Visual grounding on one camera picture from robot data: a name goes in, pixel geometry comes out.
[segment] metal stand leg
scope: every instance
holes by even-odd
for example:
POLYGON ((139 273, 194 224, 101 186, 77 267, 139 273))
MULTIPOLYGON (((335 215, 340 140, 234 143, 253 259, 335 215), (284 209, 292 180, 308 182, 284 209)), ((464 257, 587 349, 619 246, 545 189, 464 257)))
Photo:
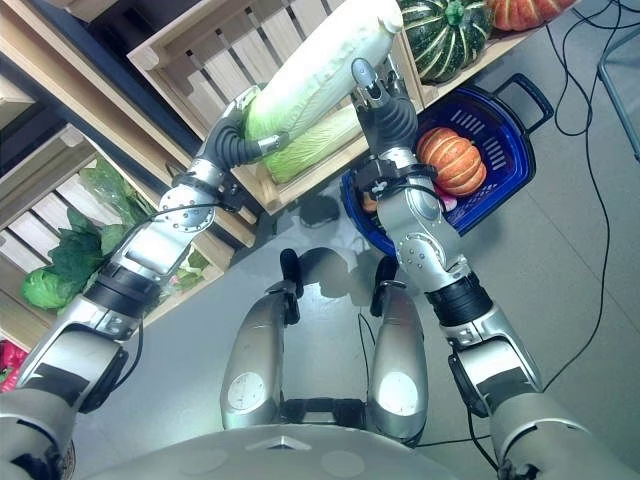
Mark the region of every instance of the metal stand leg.
POLYGON ((613 85, 613 81, 611 80, 609 72, 607 72, 606 62, 611 53, 620 48, 622 45, 625 45, 627 42, 631 41, 632 38, 635 38, 639 34, 640 28, 629 32, 627 35, 607 48, 607 50, 605 50, 604 54, 602 55, 600 62, 598 63, 598 76, 600 77, 600 80, 602 80, 604 87, 607 89, 607 93, 609 93, 609 98, 611 98, 611 102, 613 103, 613 106, 618 113, 618 117, 620 117, 620 121, 622 122, 622 126, 624 127, 625 132, 627 132, 627 137, 629 137, 631 147, 633 148, 633 154, 638 162, 640 162, 640 138, 638 137, 638 134, 633 127, 633 124, 631 123, 631 119, 629 118, 627 111, 622 106, 622 99, 620 98, 618 91, 613 85))

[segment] gray floor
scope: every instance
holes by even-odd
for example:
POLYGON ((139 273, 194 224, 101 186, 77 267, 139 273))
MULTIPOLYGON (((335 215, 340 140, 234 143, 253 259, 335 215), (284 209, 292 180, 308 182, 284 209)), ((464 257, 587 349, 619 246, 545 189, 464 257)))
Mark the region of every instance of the gray floor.
MULTIPOLYGON (((584 0, 580 8, 590 12, 599 4, 584 0)), ((553 24, 556 37, 574 18, 567 13, 553 24)), ((602 45, 605 39, 606 32, 583 28, 569 42, 570 65, 581 81, 590 84, 593 78, 600 47, 593 48, 592 42, 602 45)), ((640 126, 638 47, 640 37, 616 57, 624 63, 612 72, 640 126)), ((515 71, 528 75, 555 103, 563 75, 544 32, 488 68, 479 83, 490 89, 515 71)), ((521 97, 513 98, 522 117, 530 118, 533 109, 521 97)), ((640 165, 633 160, 601 85, 594 109, 594 171, 612 223, 604 316, 592 347, 551 390, 606 445, 640 470, 640 165)), ((584 113, 584 104, 572 92, 560 119, 579 129, 584 113)), ((510 316, 548 379, 582 345, 596 320, 605 236, 582 138, 563 137, 550 122, 532 135, 532 141, 537 176, 466 235, 464 245, 485 287, 510 316)), ((278 254, 285 247, 309 252, 303 256, 303 320, 285 337, 285 394, 363 398, 356 315, 367 311, 379 254, 338 205, 335 182, 273 222, 277 236, 270 235, 222 279, 149 328, 131 381, 98 412, 79 418, 74 437, 78 477, 221 429, 219 389, 236 329, 252 302, 278 279, 278 254), (319 224, 314 218, 319 210, 339 218, 319 224), (309 223, 317 228, 309 228, 309 223)), ((270 225, 262 227, 271 232, 270 225)), ((423 315, 429 362, 430 414, 423 441, 465 437, 464 408, 446 365, 448 349, 418 292, 416 302, 423 315)), ((478 421, 476 431, 486 430, 487 425, 478 421)), ((422 452, 461 479, 495 478, 468 443, 422 452)))

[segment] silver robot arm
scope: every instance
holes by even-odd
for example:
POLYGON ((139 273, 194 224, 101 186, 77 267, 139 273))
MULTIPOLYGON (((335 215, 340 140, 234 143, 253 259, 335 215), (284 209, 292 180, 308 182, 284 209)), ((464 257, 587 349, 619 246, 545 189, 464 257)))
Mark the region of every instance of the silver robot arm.
POLYGON ((354 63, 353 74, 373 154, 356 182, 377 196, 378 218, 400 267, 434 307, 453 350, 449 365, 464 403, 474 414, 491 417, 499 478, 639 479, 542 393, 531 355, 480 286, 432 194, 437 172, 420 166, 411 151, 417 120, 399 76, 383 82, 366 62, 354 63))
POLYGON ((252 87, 232 102, 160 200, 161 213, 129 234, 31 351, 18 388, 0 395, 2 478, 59 478, 75 415, 102 405, 118 382, 127 361, 121 342, 138 329, 194 237, 211 225, 213 207, 240 208, 242 198, 226 172, 286 141, 241 137, 243 110, 257 91, 252 87))

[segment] striped squash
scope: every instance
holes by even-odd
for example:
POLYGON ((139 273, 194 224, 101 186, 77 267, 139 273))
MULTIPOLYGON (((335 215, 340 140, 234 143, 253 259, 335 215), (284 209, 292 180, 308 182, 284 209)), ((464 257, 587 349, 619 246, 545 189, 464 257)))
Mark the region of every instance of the striped squash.
POLYGON ((471 195, 487 177, 478 149, 450 128, 438 127, 425 133, 416 155, 421 162, 436 167, 436 184, 456 197, 471 195))
POLYGON ((472 63, 491 33, 485 0, 398 0, 423 83, 450 80, 472 63))

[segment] wire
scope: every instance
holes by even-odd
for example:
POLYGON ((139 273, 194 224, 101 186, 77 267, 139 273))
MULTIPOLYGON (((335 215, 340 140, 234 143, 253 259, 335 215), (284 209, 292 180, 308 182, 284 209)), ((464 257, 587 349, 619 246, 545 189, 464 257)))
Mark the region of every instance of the wire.
POLYGON ((373 342, 373 346, 375 347, 376 346, 376 337, 373 335, 373 330, 371 329, 371 324, 366 319, 366 317, 364 315, 362 315, 362 313, 358 313, 358 321, 363 321, 367 325, 367 328, 369 329, 369 335, 371 336, 371 342, 373 342))
POLYGON ((556 47, 556 44, 553 41, 553 36, 551 35, 551 29, 549 28, 549 25, 548 24, 545 25, 545 29, 547 31, 547 35, 549 36, 549 40, 551 42, 551 46, 553 47, 553 52, 555 53, 558 61, 560 62, 560 65, 562 66, 563 71, 564 71, 564 85, 562 87, 562 93, 560 94, 560 98, 558 99, 558 102, 556 103, 556 108, 555 108, 555 111, 554 111, 554 114, 553 114, 553 122, 555 123, 556 128, 560 131, 560 133, 562 133, 563 135, 565 135, 567 137, 579 137, 580 135, 582 135, 586 131, 586 129, 589 128, 589 126, 591 125, 591 120, 593 119, 593 109, 592 109, 592 106, 591 106, 591 101, 589 100, 589 96, 587 95, 587 92, 584 90, 584 88, 582 87, 580 82, 576 79, 576 77, 573 75, 573 73, 571 73, 571 71, 569 70, 569 66, 568 66, 568 62, 567 62, 567 54, 566 54, 567 39, 569 38, 569 35, 571 35, 571 32, 573 30, 575 30, 578 26, 583 24, 586 20, 590 20, 590 19, 595 18, 598 15, 601 15, 602 13, 604 13, 611 6, 613 1, 614 0, 609 0, 609 2, 603 8, 598 10, 596 13, 593 13, 593 14, 589 15, 588 17, 585 17, 584 20, 579 20, 578 22, 574 23, 569 28, 569 30, 565 33, 564 38, 562 39, 562 56, 560 56, 560 53, 558 52, 558 48, 556 47), (576 87, 580 91, 580 94, 582 95, 585 103, 587 104, 586 126, 585 126, 584 129, 582 129, 580 131, 577 131, 577 132, 569 132, 568 130, 565 130, 564 128, 562 128, 562 126, 560 125, 560 122, 558 120, 560 106, 562 105, 562 101, 564 100, 564 96, 567 93, 567 89, 569 87, 569 79, 571 79, 573 81, 573 83, 576 85, 576 87))
MULTIPOLYGON (((609 47, 609 44, 611 43, 611 40, 613 39, 615 33, 618 31, 618 27, 620 26, 620 20, 622 18, 622 5, 619 2, 613 2, 610 1, 607 4, 607 8, 612 4, 612 3, 616 3, 618 5, 618 16, 617 16, 617 20, 616 20, 616 25, 615 27, 612 29, 611 33, 609 34, 609 38, 607 39, 607 43, 605 44, 604 48, 602 49, 602 54, 601 54, 601 58, 602 55, 604 55, 605 51, 607 50, 607 48, 609 47)), ((571 30, 573 29, 573 27, 571 29, 569 29, 569 31, 565 34, 565 38, 563 40, 563 49, 564 49, 564 44, 566 42, 566 38, 569 35, 569 33, 571 32, 571 30)), ((549 39, 551 40, 551 44, 554 45, 553 43, 553 38, 551 36, 551 32, 549 31, 548 27, 547 27, 547 33, 549 34, 549 39)), ((568 71, 568 67, 566 65, 566 61, 563 63, 560 58, 559 55, 556 51, 556 56, 558 57, 558 60, 560 61, 560 64, 563 66, 563 68, 565 69, 565 72, 568 71)), ((597 84, 597 79, 598 79, 598 75, 597 73, 594 75, 593 78, 593 82, 591 84, 591 91, 589 93, 589 96, 586 98, 587 103, 589 105, 589 112, 592 112, 592 106, 591 106, 591 102, 593 100, 593 95, 595 92, 595 88, 596 88, 596 84, 597 84)), ((582 92, 584 92, 584 89, 582 88, 581 85, 579 85, 579 88, 582 92)), ((560 99, 558 100, 558 104, 556 105, 556 112, 557 112, 557 108, 560 105, 560 102, 562 100, 562 96, 560 97, 560 99)), ((600 305, 598 307, 598 316, 596 319, 596 323, 593 327, 593 330, 591 331, 591 334, 589 335, 587 341, 584 343, 584 345, 569 359, 567 360, 564 365, 551 377, 551 380, 549 380, 549 382, 547 382, 547 384, 545 385, 545 387, 543 388, 543 391, 547 391, 549 389, 549 387, 576 361, 578 360, 578 358, 580 358, 580 356, 582 356, 582 354, 587 350, 587 348, 589 348, 589 346, 592 344, 594 338, 596 337, 596 335, 598 334, 598 331, 600 330, 600 325, 602 324, 602 314, 604 311, 604 291, 605 291, 605 279, 606 279, 606 273, 607 273, 607 265, 609 262, 609 250, 610 250, 610 245, 611 245, 611 222, 609 220, 609 214, 607 212, 607 207, 604 203, 604 200, 602 198, 602 193, 600 191, 600 188, 598 186, 598 182, 596 181, 595 175, 593 173, 593 165, 592 165, 592 161, 591 161, 591 154, 590 154, 590 146, 589 146, 589 129, 591 127, 591 116, 587 116, 587 120, 586 120, 586 125, 585 125, 585 129, 584 129, 584 141, 585 141, 585 154, 586 154, 586 159, 587 159, 587 168, 589 171, 589 178, 591 179, 591 184, 593 185, 594 191, 596 192, 596 196, 598 197, 598 202, 600 203, 600 208, 602 209, 602 214, 604 217, 604 221, 605 221, 605 237, 606 237, 606 241, 605 241, 605 251, 604 251, 604 257, 602 260, 602 275, 600 277, 600 305)))
POLYGON ((498 464, 496 463, 496 461, 493 458, 491 458, 491 455, 489 455, 487 453, 487 451, 484 449, 484 447, 482 445, 480 445, 480 442, 478 441, 478 437, 476 437, 476 432, 473 429, 473 418, 471 418, 471 410, 470 409, 467 409, 467 423, 469 425, 469 435, 471 435, 471 441, 476 446, 478 451, 482 454, 482 456, 485 458, 487 463, 489 465, 491 465, 491 468, 493 468, 497 472, 498 471, 498 464))
POLYGON ((126 382, 129 379, 131 374, 135 371, 136 367, 140 363, 140 357, 142 357, 142 347, 144 346, 143 337, 144 337, 144 326, 141 321, 140 326, 138 327, 138 349, 136 350, 136 356, 133 359, 133 363, 131 364, 131 367, 129 367, 129 370, 127 370, 127 373, 125 373, 124 376, 114 384, 113 388, 111 389, 111 392, 115 392, 118 388, 120 388, 122 384, 124 384, 124 382, 126 382))
POLYGON ((589 25, 591 25, 592 27, 598 28, 600 30, 622 30, 624 28, 632 28, 632 27, 637 27, 640 26, 640 22, 635 22, 635 23, 630 23, 628 25, 620 25, 619 27, 615 27, 615 26, 609 26, 609 25, 600 25, 598 23, 592 22, 591 20, 589 20, 587 17, 585 17, 582 13, 580 13, 578 11, 577 8, 572 8, 571 11, 578 17, 581 18, 583 21, 585 21, 586 23, 588 23, 589 25))
MULTIPOLYGON (((480 437, 476 437, 476 440, 484 440, 485 438, 491 438, 491 435, 487 434, 487 435, 482 435, 480 437)), ((438 445, 450 445, 453 443, 466 443, 466 442, 472 442, 473 439, 471 437, 469 438, 458 438, 456 440, 442 440, 440 442, 431 442, 431 443, 419 443, 418 445, 416 445, 416 448, 422 448, 422 447, 437 447, 438 445)))
POLYGON ((360 315, 358 315, 358 332, 360 334, 360 345, 362 345, 362 355, 364 356, 364 368, 367 373, 367 395, 369 395, 369 386, 371 385, 371 379, 369 378, 369 360, 367 359, 367 349, 364 346, 364 336, 362 335, 362 322, 360 321, 360 315))

